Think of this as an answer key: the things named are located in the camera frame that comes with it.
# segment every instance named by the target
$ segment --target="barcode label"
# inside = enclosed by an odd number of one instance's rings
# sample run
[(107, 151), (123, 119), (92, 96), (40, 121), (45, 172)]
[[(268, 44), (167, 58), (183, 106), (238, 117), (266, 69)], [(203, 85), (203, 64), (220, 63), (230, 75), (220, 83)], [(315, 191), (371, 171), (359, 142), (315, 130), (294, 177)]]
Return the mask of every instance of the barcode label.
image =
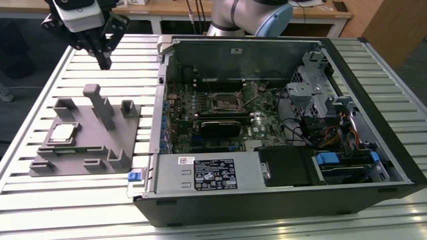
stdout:
[(193, 156), (180, 156), (177, 158), (177, 164), (193, 164), (195, 157)]

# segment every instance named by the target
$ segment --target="warning label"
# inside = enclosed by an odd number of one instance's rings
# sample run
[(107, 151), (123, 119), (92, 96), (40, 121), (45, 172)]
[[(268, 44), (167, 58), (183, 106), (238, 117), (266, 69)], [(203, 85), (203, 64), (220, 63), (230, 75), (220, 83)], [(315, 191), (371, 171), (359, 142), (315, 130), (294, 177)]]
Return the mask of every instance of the warning label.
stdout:
[(236, 189), (235, 160), (195, 160), (193, 188), (197, 191)]

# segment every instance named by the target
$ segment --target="collaborative robot arm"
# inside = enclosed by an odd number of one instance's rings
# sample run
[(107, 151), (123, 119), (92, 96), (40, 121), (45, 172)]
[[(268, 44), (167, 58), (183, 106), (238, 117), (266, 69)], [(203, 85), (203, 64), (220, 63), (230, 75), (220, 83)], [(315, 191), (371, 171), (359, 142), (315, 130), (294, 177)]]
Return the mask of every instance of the collaborative robot arm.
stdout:
[[(44, 0), (51, 14), (41, 27), (76, 50), (87, 50), (99, 67), (112, 66), (111, 54), (128, 30), (129, 19), (112, 12), (119, 0)], [(105, 36), (111, 27), (112, 35)]]
[(207, 35), (276, 37), (288, 26), (294, 8), (288, 0), (214, 0)]
[[(41, 26), (75, 49), (87, 50), (99, 67), (112, 66), (111, 54), (128, 30), (129, 19), (112, 12), (119, 0), (44, 0), (49, 16)], [(292, 18), (288, 0), (215, 0), (210, 36), (276, 37)], [(107, 28), (112, 30), (105, 36)]]

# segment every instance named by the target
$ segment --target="cardboard box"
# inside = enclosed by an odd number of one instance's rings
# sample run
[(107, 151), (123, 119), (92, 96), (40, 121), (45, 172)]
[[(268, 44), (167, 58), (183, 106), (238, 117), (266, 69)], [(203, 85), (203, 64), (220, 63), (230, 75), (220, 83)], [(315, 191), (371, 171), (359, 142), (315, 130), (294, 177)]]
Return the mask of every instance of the cardboard box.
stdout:
[(135, 5), (145, 5), (148, 0), (128, 0), (128, 3)]

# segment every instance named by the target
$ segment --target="blue plastic tab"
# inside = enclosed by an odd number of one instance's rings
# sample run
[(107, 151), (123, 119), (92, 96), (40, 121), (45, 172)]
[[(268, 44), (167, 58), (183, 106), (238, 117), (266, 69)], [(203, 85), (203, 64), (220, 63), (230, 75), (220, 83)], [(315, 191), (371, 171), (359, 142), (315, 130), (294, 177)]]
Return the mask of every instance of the blue plastic tab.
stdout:
[(374, 159), (375, 162), (378, 162), (380, 160), (380, 156), (379, 154), (376, 153), (376, 151), (371, 151), (371, 157)]
[(127, 174), (128, 182), (140, 182), (143, 180), (143, 171), (131, 171)]
[(315, 160), (319, 165), (320, 164), (339, 164), (340, 163), (339, 156), (336, 156), (335, 152), (320, 152), (315, 156)]

